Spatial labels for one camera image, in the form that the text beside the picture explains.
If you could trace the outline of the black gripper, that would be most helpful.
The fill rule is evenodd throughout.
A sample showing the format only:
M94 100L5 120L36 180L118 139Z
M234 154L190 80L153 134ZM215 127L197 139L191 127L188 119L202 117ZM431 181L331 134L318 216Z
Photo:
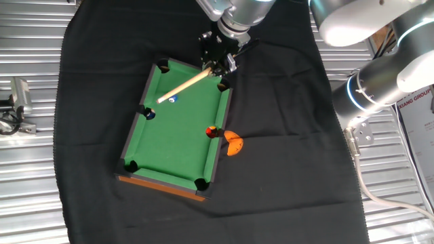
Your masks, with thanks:
M232 54L239 51L239 42L222 34L219 30L211 30L199 37L201 44L202 70L208 70L208 76L220 76L220 63L223 75L237 70L237 64Z

